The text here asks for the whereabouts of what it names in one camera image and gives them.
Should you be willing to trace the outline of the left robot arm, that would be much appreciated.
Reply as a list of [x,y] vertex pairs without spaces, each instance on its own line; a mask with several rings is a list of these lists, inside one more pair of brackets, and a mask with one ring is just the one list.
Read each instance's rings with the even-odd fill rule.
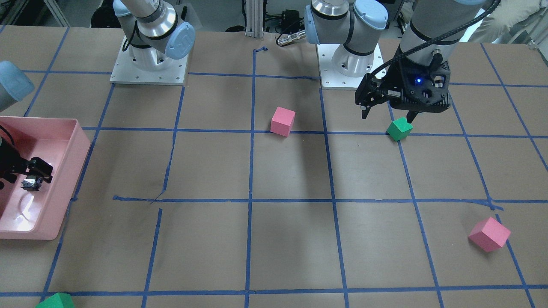
[[466,29],[481,20],[483,0],[419,0],[393,58],[376,69],[374,49],[388,21],[376,0],[312,0],[304,26],[311,44],[336,44],[336,69],[362,78],[355,104],[362,119],[370,109],[388,103],[407,111],[412,123],[419,113],[442,113],[452,105],[449,58]]

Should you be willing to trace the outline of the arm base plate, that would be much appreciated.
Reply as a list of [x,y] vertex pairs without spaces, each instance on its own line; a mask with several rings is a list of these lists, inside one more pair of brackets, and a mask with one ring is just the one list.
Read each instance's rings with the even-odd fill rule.
[[343,44],[318,44],[316,49],[323,89],[356,90],[366,73],[384,63],[379,45],[366,56],[350,53]]
[[183,86],[189,56],[174,60],[149,47],[139,49],[129,46],[118,51],[110,82],[134,85]]

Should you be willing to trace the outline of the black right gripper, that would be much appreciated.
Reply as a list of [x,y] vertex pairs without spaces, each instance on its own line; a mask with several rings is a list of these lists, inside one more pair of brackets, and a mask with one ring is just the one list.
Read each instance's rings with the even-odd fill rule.
[[15,184],[17,174],[24,174],[28,177],[41,178],[46,183],[51,183],[53,166],[39,157],[29,160],[29,171],[27,171],[27,160],[23,159],[15,146],[6,139],[1,139],[0,145],[0,173],[1,179],[8,183]]

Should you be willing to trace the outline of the green foam cube near left arm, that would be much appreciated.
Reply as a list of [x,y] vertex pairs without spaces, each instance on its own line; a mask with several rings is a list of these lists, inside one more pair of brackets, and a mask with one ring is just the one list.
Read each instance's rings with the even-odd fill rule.
[[406,117],[401,117],[392,121],[386,130],[386,133],[395,142],[406,138],[413,130],[413,125],[409,123]]

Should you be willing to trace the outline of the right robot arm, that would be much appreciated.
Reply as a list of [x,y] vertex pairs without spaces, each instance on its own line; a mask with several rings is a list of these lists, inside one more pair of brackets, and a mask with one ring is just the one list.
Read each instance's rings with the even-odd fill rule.
[[114,0],[120,29],[55,29],[6,26],[1,55],[14,61],[33,87],[1,116],[72,118],[90,138],[159,137],[158,181],[164,185],[176,144],[187,63],[196,40],[193,26],[164,0]]

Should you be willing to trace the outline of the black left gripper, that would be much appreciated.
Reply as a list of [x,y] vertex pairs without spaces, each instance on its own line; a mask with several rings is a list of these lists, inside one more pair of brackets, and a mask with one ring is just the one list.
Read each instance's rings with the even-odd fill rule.
[[[448,61],[439,65],[419,65],[402,58],[392,64],[383,78],[383,88],[396,92],[390,107],[407,110],[411,124],[419,113],[442,113],[452,105],[449,92],[451,70]],[[367,119],[374,101],[361,102],[361,118]]]

